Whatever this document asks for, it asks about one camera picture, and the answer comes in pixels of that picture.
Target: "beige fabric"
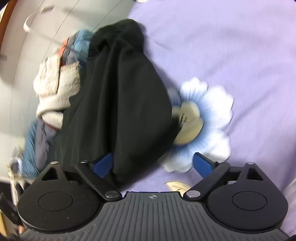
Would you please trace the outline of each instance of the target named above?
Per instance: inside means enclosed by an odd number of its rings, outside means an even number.
[[[173,106],[172,116],[179,118],[182,128],[178,133],[174,144],[185,145],[194,140],[203,127],[203,120],[200,117],[200,110],[193,101],[185,101],[181,107]]]
[[[58,111],[48,111],[42,115],[42,119],[48,125],[60,130],[63,125],[64,115]]]
[[[79,62],[61,67],[59,87],[56,94],[39,98],[37,117],[42,117],[45,123],[61,129],[63,114],[57,112],[70,107],[69,98],[80,90]]]
[[[61,57],[50,56],[40,64],[33,87],[37,96],[45,97],[56,94],[59,87],[59,67]]]
[[[184,193],[190,189],[190,186],[181,181],[170,181],[165,183],[166,186],[173,192],[180,192],[183,197]]]

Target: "wooden frame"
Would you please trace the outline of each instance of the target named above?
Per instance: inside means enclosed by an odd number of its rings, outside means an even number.
[[[10,0],[9,3],[0,12],[0,50],[2,46],[2,41],[8,25],[11,14],[17,4],[17,0]]]
[[[4,225],[4,222],[3,222],[3,218],[2,218],[2,213],[0,212],[0,233],[3,235],[3,236],[7,236],[7,232],[6,232],[6,229],[5,229],[5,225]]]

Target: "printed flower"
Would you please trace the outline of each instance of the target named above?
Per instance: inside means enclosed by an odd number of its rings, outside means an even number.
[[[230,139],[222,130],[232,119],[233,97],[222,86],[208,90],[208,84],[193,78],[179,92],[168,89],[173,105],[172,116],[178,116],[182,129],[172,149],[162,161],[169,172],[187,172],[192,158],[199,152],[213,161],[225,161],[231,153]]]

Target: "purple fabric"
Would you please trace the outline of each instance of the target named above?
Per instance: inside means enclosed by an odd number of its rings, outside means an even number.
[[[296,3],[148,0],[129,17],[143,25],[146,55],[167,87],[192,77],[226,87],[234,97],[229,162],[256,162],[283,191],[296,177]],[[162,191],[158,184],[179,175],[159,169],[133,188]],[[288,232],[296,210],[286,220]]]
[[[168,192],[170,190],[165,185],[166,182],[181,181],[188,184],[189,186],[194,186],[201,179],[202,177],[194,168],[190,169],[189,172],[179,173],[167,172],[163,167],[160,167],[147,177],[142,178],[140,181],[130,186],[127,190],[123,191],[122,194],[125,195],[126,191]]]

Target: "white flower pattern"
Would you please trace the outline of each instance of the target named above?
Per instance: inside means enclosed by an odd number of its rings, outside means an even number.
[[[192,158],[199,152],[213,161],[225,161],[231,153],[230,139],[223,131],[232,119],[233,97],[222,86],[208,90],[208,84],[193,78],[185,82],[179,92],[168,89],[173,106],[191,101],[197,104],[204,121],[198,136],[186,145],[174,145],[162,161],[169,172],[187,172],[192,167]]]

